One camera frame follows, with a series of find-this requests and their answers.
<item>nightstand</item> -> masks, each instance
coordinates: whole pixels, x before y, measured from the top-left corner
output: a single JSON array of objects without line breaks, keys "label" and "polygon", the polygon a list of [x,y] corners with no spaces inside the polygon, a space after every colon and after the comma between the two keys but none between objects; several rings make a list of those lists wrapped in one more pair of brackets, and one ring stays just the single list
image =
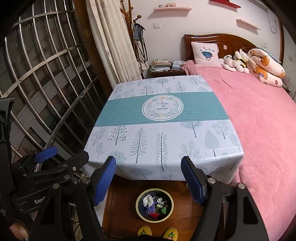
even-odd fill
[{"label": "nightstand", "polygon": [[158,78],[158,77],[186,75],[186,72],[183,69],[181,69],[180,71],[172,70],[172,67],[171,67],[169,71],[163,71],[163,72],[152,72],[149,70],[149,74],[152,76],[152,78]]}]

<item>yellow slipper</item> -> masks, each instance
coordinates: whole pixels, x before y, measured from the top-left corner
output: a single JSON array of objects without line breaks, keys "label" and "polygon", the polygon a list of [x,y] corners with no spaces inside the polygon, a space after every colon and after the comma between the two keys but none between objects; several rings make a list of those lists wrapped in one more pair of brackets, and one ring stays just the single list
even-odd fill
[{"label": "yellow slipper", "polygon": [[150,235],[150,236],[152,236],[152,231],[147,225],[142,226],[142,227],[140,227],[138,229],[138,237],[141,236],[141,235]]},{"label": "yellow slipper", "polygon": [[175,228],[168,228],[163,235],[163,239],[171,239],[173,241],[177,241],[178,231]]}]

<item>white floral curtain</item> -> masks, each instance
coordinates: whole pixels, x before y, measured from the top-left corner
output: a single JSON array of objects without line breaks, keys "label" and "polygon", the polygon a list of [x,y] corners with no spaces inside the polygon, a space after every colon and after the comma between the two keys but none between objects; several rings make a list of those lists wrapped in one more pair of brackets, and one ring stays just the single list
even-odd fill
[{"label": "white floral curtain", "polygon": [[114,89],[118,83],[141,80],[118,0],[86,0],[96,47]]}]

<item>screw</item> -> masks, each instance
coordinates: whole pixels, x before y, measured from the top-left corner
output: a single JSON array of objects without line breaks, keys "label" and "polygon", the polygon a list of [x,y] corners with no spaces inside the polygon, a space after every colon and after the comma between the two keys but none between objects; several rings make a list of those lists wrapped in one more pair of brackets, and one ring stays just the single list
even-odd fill
[{"label": "screw", "polygon": [[64,176],[64,179],[65,179],[65,180],[68,180],[69,178],[70,178],[70,175],[65,175],[65,176]]},{"label": "screw", "polygon": [[207,179],[207,181],[208,181],[208,183],[211,183],[211,184],[216,183],[216,179],[214,179],[214,178],[212,178],[212,177],[209,177],[209,178]]},{"label": "screw", "polygon": [[90,180],[90,178],[88,178],[88,177],[82,179],[82,182],[83,182],[84,184],[88,184],[90,181],[91,181],[91,180]]},{"label": "screw", "polygon": [[245,189],[245,188],[246,188],[246,185],[243,184],[243,183],[239,183],[239,184],[237,184],[237,186],[238,186],[240,189]]},{"label": "screw", "polygon": [[52,188],[53,189],[58,189],[59,188],[59,184],[58,183],[55,183],[54,185],[52,185]]}]

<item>pink bedspread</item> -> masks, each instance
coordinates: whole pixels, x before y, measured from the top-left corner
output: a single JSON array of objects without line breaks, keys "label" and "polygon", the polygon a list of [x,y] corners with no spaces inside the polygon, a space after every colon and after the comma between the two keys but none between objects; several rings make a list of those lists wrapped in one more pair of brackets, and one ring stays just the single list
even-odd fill
[{"label": "pink bedspread", "polygon": [[244,159],[232,183],[252,194],[270,241],[277,241],[296,214],[296,104],[283,88],[252,74],[184,65],[213,89],[239,136]]}]

